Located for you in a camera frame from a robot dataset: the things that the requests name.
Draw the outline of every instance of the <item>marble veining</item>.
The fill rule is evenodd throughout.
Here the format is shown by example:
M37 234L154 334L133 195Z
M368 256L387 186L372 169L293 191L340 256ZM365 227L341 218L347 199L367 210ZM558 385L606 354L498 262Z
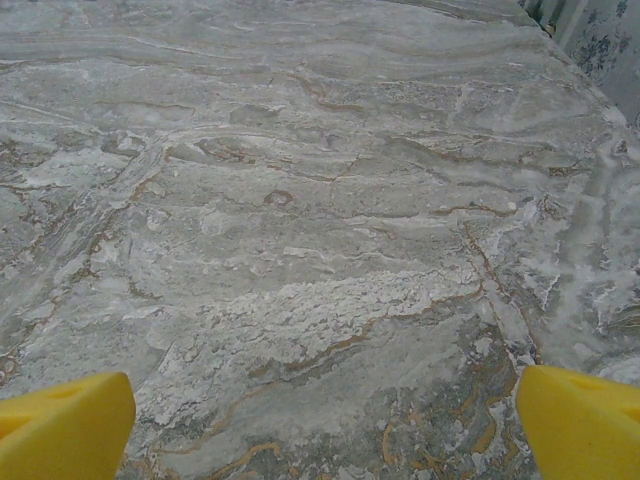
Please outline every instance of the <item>marble veining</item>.
M640 145L510 0L0 8L0 397L127 372L120 479L535 478L640 384Z

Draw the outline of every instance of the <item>marble countertop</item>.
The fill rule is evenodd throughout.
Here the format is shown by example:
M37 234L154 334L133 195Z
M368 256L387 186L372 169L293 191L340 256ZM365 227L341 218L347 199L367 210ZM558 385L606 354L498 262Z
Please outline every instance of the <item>marble countertop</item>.
M524 366L640 384L640 147L515 1L0 32L0 397L127 372L119 478L532 478Z

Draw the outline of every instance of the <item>yellow plastic piece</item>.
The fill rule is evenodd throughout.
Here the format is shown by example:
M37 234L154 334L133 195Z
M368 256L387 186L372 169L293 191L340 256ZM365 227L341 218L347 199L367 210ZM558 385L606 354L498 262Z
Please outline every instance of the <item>yellow plastic piece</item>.
M545 480L640 479L639 388L532 366L516 406Z
M135 418L124 373L0 401L0 480L113 480Z

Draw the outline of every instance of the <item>patterned wallpaper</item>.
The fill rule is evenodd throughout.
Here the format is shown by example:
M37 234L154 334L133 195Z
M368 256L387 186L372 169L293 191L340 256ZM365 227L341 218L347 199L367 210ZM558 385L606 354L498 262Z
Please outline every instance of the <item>patterned wallpaper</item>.
M519 3L640 128L640 1Z

